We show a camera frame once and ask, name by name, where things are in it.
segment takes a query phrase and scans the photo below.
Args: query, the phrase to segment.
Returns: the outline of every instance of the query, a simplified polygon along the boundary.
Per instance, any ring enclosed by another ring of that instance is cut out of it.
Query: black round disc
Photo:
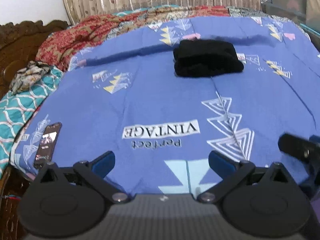
[[[103,198],[81,186],[46,183],[19,204],[20,223],[41,237],[70,237],[96,225],[105,212]]]
[[[226,196],[222,209],[235,228],[258,237],[291,236],[311,214],[305,195],[281,182],[240,187]]]

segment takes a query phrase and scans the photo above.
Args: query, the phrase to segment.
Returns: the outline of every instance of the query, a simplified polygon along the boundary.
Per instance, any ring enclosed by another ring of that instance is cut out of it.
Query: carved wooden headboard
[[[67,27],[67,22],[59,20],[46,26],[42,21],[0,25],[0,98],[8,91],[16,71],[35,59],[38,48],[48,35]]]
[[[0,99],[9,90],[16,71],[35,59],[38,48],[48,35],[67,27],[67,22],[58,20],[46,26],[42,21],[0,25]],[[23,195],[28,184],[18,170],[9,165],[0,179],[0,194]],[[25,232],[18,223],[17,205],[17,201],[0,199],[0,239],[18,240],[24,236]]]

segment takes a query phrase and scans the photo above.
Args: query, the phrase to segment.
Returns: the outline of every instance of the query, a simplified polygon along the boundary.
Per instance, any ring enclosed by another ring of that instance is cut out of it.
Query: white wall
[[[44,25],[52,20],[69,22],[63,0],[0,0],[0,25],[26,20],[42,20]]]

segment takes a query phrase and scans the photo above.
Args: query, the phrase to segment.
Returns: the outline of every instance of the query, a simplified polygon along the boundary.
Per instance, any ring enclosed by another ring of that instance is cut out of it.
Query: blue bedsheet
[[[195,36],[233,43],[244,71],[175,76],[172,49]],[[52,160],[71,166],[111,150],[116,165],[106,179],[133,195],[198,195],[221,180],[208,165],[213,149],[257,166],[280,161],[300,183],[304,167],[277,140],[284,132],[320,134],[317,55],[292,22],[269,18],[196,17],[140,28],[76,55],[87,66],[66,73],[43,103],[17,162],[36,173],[40,135],[61,122]]]

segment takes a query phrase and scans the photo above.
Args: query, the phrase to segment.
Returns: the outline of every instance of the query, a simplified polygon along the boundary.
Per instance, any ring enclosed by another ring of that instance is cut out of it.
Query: yellow triangle pattern
[[[275,70],[273,73],[278,74],[278,75],[280,75],[280,76],[287,77],[286,74],[285,74],[283,71],[281,71],[281,70],[279,69],[279,67],[277,67],[276,65],[274,65],[272,61],[267,60],[266,63],[269,65],[270,68],[272,68],[272,69]]]
[[[274,27],[269,26],[268,28],[269,28],[269,30],[271,30],[273,33],[276,33],[276,30],[274,29]]]
[[[164,39],[160,39],[159,41],[164,42],[165,44],[171,46],[171,41],[170,41],[170,35],[169,35],[169,29],[168,27],[162,28],[161,31],[163,31],[164,33],[161,34],[162,37],[164,37]]]
[[[165,44],[171,46],[171,41],[168,40],[168,39],[160,39],[159,41],[162,41],[162,42],[164,42]]]
[[[117,80],[111,80],[111,81],[109,81],[111,84],[117,84],[118,83],[118,81]]]
[[[115,86],[107,86],[107,87],[104,87],[103,89],[112,94],[114,88],[115,88]]]
[[[277,40],[281,41],[281,38],[277,33],[270,33],[270,35],[275,37]]]

